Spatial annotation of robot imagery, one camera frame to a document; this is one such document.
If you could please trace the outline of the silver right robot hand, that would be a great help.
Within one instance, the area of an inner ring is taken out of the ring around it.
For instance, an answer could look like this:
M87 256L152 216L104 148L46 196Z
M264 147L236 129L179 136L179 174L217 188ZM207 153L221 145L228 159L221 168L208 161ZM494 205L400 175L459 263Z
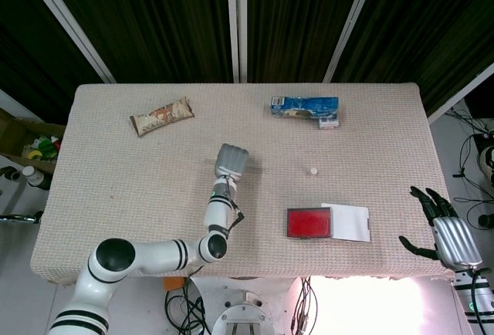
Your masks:
M435 247L419 248L400 235L398 239L404 248L414 255L439 261L453 272L478 269L482 264L479 248L468 224L458 216L451 203L430 188L421 191L411 186L410 194L417 198L422 206Z

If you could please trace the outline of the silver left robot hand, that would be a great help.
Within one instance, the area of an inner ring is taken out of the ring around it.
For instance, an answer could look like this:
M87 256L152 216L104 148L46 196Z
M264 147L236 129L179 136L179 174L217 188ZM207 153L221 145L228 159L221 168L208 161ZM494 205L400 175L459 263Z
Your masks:
M215 162L216 177L229 177L235 182L240 181L248 159L247 150L231 144L223 144Z

